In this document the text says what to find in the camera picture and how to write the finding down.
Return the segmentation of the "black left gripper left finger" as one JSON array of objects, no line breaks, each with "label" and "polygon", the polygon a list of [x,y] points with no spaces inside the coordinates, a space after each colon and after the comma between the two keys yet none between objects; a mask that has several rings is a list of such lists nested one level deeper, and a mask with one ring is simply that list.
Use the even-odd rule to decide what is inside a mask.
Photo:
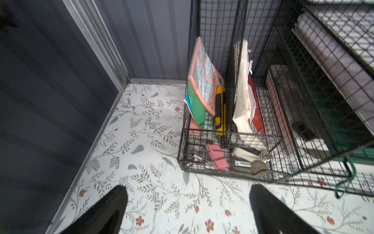
[{"label": "black left gripper left finger", "polygon": [[127,204],[126,187],[117,185],[62,233],[118,234]]}]

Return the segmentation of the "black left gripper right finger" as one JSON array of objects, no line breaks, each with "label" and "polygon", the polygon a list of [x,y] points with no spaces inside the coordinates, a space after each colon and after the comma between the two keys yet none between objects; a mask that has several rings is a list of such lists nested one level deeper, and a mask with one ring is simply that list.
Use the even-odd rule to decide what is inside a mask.
[{"label": "black left gripper right finger", "polygon": [[263,185],[251,187],[249,200],[259,234],[317,234]]}]

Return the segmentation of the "yellow utility knife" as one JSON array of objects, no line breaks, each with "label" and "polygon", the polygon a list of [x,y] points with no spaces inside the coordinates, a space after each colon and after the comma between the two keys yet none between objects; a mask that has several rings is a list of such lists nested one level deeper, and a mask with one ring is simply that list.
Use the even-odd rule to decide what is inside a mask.
[{"label": "yellow utility knife", "polygon": [[225,88],[220,86],[216,90],[215,102],[215,130],[216,135],[222,136],[226,131],[226,98]]}]

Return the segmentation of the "beige stapler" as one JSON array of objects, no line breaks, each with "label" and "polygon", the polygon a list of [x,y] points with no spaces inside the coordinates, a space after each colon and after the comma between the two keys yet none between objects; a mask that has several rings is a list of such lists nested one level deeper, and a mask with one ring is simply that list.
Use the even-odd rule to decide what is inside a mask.
[{"label": "beige stapler", "polygon": [[259,155],[255,155],[239,147],[234,147],[231,151],[230,171],[250,174],[256,178],[267,175],[267,163],[271,160],[268,151],[263,150]]}]

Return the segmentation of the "red booklet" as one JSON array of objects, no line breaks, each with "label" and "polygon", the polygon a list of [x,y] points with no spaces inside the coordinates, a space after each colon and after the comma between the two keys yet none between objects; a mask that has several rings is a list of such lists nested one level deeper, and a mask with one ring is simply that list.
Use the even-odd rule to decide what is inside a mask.
[{"label": "red booklet", "polygon": [[259,131],[262,135],[265,135],[263,119],[262,119],[261,112],[260,112],[259,100],[258,100],[255,84],[254,84],[254,81],[253,81],[251,75],[248,75],[248,85],[250,86],[250,88],[252,90],[252,93],[253,93],[253,96],[254,96],[254,99],[255,99],[255,103],[256,103],[255,114],[254,114],[254,118],[253,118],[252,122],[253,122],[254,126],[256,127],[257,131]]}]

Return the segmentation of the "white checkered box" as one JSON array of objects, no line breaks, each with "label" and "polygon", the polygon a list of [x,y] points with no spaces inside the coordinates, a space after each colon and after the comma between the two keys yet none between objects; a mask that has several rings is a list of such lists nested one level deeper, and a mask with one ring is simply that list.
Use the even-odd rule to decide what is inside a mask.
[{"label": "white checkered box", "polygon": [[292,31],[373,134],[374,80],[310,13],[300,14]]}]

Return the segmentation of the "pink patterned notebook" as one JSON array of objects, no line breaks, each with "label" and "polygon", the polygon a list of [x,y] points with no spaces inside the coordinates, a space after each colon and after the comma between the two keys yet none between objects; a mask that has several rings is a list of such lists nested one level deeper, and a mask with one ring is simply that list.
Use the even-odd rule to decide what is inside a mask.
[{"label": "pink patterned notebook", "polygon": [[205,110],[215,117],[216,90],[217,87],[223,87],[225,81],[210,60],[201,37],[196,38],[188,82]]}]

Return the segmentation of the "white paper stack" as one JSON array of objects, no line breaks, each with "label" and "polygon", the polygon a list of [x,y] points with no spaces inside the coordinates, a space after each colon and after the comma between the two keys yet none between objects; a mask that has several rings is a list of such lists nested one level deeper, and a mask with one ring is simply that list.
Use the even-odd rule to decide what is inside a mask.
[{"label": "white paper stack", "polygon": [[237,78],[235,109],[232,120],[239,133],[253,134],[251,126],[251,98],[248,92],[248,66],[248,42],[247,40],[243,40]]}]

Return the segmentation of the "green folder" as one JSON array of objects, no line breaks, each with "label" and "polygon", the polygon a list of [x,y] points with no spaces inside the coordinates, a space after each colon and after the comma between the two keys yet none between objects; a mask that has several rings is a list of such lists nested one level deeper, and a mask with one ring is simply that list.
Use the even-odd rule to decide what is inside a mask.
[{"label": "green folder", "polygon": [[191,114],[194,120],[201,128],[204,128],[205,119],[206,119],[206,110],[204,106],[200,103],[190,82],[188,82],[186,101],[188,103],[189,109],[191,111]]}]

